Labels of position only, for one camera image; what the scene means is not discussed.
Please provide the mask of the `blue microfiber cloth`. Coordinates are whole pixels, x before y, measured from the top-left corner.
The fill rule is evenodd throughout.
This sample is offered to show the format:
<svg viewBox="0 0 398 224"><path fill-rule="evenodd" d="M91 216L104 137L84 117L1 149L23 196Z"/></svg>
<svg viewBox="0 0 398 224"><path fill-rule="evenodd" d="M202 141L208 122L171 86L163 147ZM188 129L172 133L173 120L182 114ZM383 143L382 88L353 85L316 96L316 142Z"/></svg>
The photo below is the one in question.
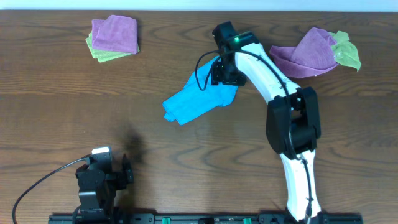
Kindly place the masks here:
<svg viewBox="0 0 398 224"><path fill-rule="evenodd" d="M167 121L176 121L179 125L187 124L216 107L230 105L236 96L238 87L231 85L212 85L208 80L205 90L201 91L198 84L203 84L215 59L199 67L193 72L185 86L176 94L162 103Z"/></svg>

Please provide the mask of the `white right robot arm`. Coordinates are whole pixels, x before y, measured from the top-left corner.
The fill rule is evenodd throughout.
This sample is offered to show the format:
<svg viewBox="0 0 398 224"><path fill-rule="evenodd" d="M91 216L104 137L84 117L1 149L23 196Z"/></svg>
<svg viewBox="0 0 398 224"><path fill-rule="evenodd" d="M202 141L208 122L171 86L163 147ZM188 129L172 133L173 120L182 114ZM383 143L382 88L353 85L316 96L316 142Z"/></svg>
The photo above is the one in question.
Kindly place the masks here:
<svg viewBox="0 0 398 224"><path fill-rule="evenodd" d="M266 137L282 159L288 189L287 210L295 222L315 223L321 211L313 162L320 137L318 98L313 88L287 78L252 32L237 33L230 21L212 36L219 57L206 82L243 86L250 80L267 103Z"/></svg>

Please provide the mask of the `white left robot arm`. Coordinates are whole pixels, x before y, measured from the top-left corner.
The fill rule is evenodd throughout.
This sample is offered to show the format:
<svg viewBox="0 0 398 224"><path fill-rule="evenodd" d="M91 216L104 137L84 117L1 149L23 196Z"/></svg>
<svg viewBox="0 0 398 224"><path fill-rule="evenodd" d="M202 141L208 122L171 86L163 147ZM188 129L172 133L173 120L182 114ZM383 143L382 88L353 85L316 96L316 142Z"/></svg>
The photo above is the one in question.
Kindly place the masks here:
<svg viewBox="0 0 398 224"><path fill-rule="evenodd" d="M118 190L134 182L130 160L123 155L120 171L113 171L110 152L87 155L77 168L81 218L73 223L116 223L114 199Z"/></svg>

